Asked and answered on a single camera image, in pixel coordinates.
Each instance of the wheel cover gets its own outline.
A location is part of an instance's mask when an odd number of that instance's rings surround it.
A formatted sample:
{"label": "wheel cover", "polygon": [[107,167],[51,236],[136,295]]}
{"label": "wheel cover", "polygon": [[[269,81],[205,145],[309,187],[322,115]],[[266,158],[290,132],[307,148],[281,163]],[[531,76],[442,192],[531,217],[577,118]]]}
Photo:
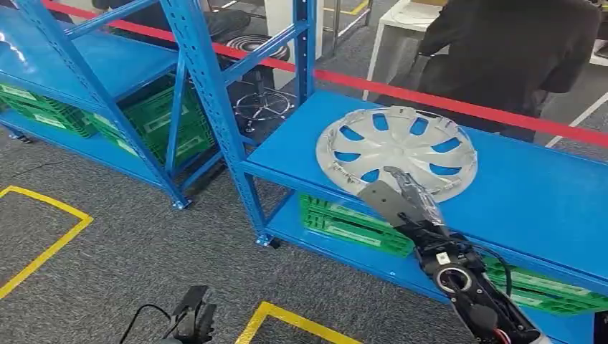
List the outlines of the wheel cover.
{"label": "wheel cover", "polygon": [[367,183],[387,182],[394,166],[410,173],[441,202],[463,192],[477,174],[477,151],[456,123],[410,107],[356,110],[320,135],[317,161],[332,182],[351,194]]}

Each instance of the chair base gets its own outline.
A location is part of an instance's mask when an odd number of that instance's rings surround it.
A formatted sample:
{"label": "chair base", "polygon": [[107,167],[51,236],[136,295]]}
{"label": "chair base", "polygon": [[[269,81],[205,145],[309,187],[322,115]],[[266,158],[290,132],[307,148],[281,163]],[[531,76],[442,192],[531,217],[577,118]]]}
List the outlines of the chair base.
{"label": "chair base", "polygon": [[285,114],[294,108],[290,99],[278,92],[265,90],[263,93],[251,93],[238,99],[234,113],[245,118],[245,132],[255,131],[254,122],[262,120],[285,119]]}

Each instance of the stool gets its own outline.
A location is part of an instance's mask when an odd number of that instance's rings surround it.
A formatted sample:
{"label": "stool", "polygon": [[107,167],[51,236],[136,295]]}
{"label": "stool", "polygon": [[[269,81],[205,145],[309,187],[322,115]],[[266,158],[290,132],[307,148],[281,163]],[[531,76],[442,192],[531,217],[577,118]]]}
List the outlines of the stool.
{"label": "stool", "polygon": [[[247,34],[231,39],[226,45],[231,48],[252,52],[270,38],[270,36],[264,34]],[[271,54],[270,57],[287,61],[289,60],[289,55],[289,47],[285,45]],[[230,62],[238,61],[238,59],[233,59],[231,57],[224,58]],[[248,133],[255,130],[253,128],[254,122],[274,120],[277,118],[285,119],[287,111],[294,108],[294,105],[289,98],[276,90],[269,90],[264,86],[262,72],[268,70],[272,70],[272,68],[261,65],[256,66],[251,70],[254,76],[254,86],[257,91],[241,97],[234,106],[234,113],[247,120],[245,131]]]}

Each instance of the white floor line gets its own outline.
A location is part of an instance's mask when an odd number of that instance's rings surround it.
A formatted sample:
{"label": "white floor line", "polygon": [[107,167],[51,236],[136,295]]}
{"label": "white floor line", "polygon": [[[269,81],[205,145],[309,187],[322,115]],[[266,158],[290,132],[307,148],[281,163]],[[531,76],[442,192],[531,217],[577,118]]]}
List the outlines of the white floor line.
{"label": "white floor line", "polygon": [[[589,117],[592,113],[594,113],[595,110],[599,109],[599,107],[602,106],[605,102],[608,102],[608,92],[606,92],[606,94],[602,95],[596,102],[594,102],[585,111],[583,111],[583,113],[579,117],[577,117],[575,120],[573,120],[572,123],[569,124],[569,126],[576,127],[577,125],[581,124],[582,121],[584,121],[587,117]],[[554,138],[552,138],[549,141],[549,143],[547,143],[545,145],[545,147],[548,147],[548,148],[553,147],[562,138],[564,138],[564,137],[555,136]]]}

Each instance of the crate label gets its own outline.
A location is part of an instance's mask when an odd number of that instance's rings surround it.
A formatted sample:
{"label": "crate label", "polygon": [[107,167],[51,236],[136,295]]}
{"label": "crate label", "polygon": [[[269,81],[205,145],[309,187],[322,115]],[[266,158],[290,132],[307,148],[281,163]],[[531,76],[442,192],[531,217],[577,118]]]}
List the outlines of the crate label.
{"label": "crate label", "polygon": [[48,118],[48,117],[45,117],[43,115],[39,115],[37,113],[34,114],[34,118],[36,118],[36,120],[38,122],[43,122],[43,123],[46,123],[46,124],[54,125],[56,127],[63,128],[63,129],[66,128],[65,125],[63,125],[63,123],[61,123],[60,121],[53,120],[52,118]]}
{"label": "crate label", "polygon": [[103,117],[102,115],[98,115],[98,114],[94,113],[93,117],[95,117],[96,120],[107,125],[108,127],[112,128],[114,130],[118,130],[118,128],[115,125],[113,125],[107,118]]}
{"label": "crate label", "polygon": [[383,226],[391,226],[388,222],[385,222],[385,221],[382,221],[382,220],[378,220],[378,219],[376,219],[373,216],[365,215],[365,214],[359,213],[358,211],[354,211],[352,209],[348,209],[348,208],[346,208],[344,206],[341,206],[339,204],[332,204],[329,207],[329,210],[335,211],[336,213],[340,213],[340,214],[356,217],[357,219],[361,219],[361,220],[365,220],[365,221],[369,221],[369,222],[374,222],[375,224],[380,224],[380,225],[383,225]]}
{"label": "crate label", "polygon": [[194,147],[195,145],[198,145],[201,142],[203,142],[203,139],[200,136],[195,136],[195,137],[191,138],[190,140],[181,144],[177,148],[176,156],[180,156],[181,154],[187,152],[188,149]]}
{"label": "crate label", "polygon": [[2,85],[2,90],[4,92],[10,93],[12,95],[18,95],[20,97],[31,99],[31,100],[38,100],[38,99],[36,99],[36,97],[34,97],[34,95],[32,93],[20,90],[18,88],[13,88],[13,87],[9,87],[6,85]]}
{"label": "crate label", "polygon": [[133,148],[131,148],[131,146],[129,146],[125,141],[116,140],[116,142],[118,142],[118,145],[125,151],[128,151],[129,153],[133,154],[134,156],[138,156],[137,152],[135,152],[135,150]]}
{"label": "crate label", "polygon": [[377,247],[380,247],[382,244],[382,242],[378,239],[372,239],[372,238],[368,238],[367,236],[363,236],[363,235],[356,234],[356,233],[351,233],[349,231],[345,231],[344,229],[340,229],[336,226],[328,226],[326,231],[340,235],[342,237],[347,237],[352,240],[356,240],[358,242],[364,242],[366,244],[374,245]]}
{"label": "crate label", "polygon": [[529,297],[520,296],[517,294],[512,294],[511,299],[520,305],[539,306],[541,303],[543,303],[542,300],[531,299]]}
{"label": "crate label", "polygon": [[[181,115],[184,115],[187,112],[188,112],[188,109],[186,108],[186,106],[182,105],[181,106]],[[171,111],[169,111],[165,115],[162,115],[159,118],[156,118],[155,120],[153,120],[151,122],[146,123],[145,125],[143,125],[143,129],[146,131],[146,133],[151,133],[151,132],[155,131],[156,129],[164,127],[165,125],[167,125],[170,122],[171,122]]]}
{"label": "crate label", "polygon": [[565,283],[551,281],[540,277],[534,277],[521,272],[512,272],[513,280],[517,282],[525,282],[538,287],[545,287],[551,290],[558,290],[560,292],[567,292],[569,294],[575,294],[579,296],[585,296],[591,293],[591,290],[587,290],[573,285],[567,285]]}

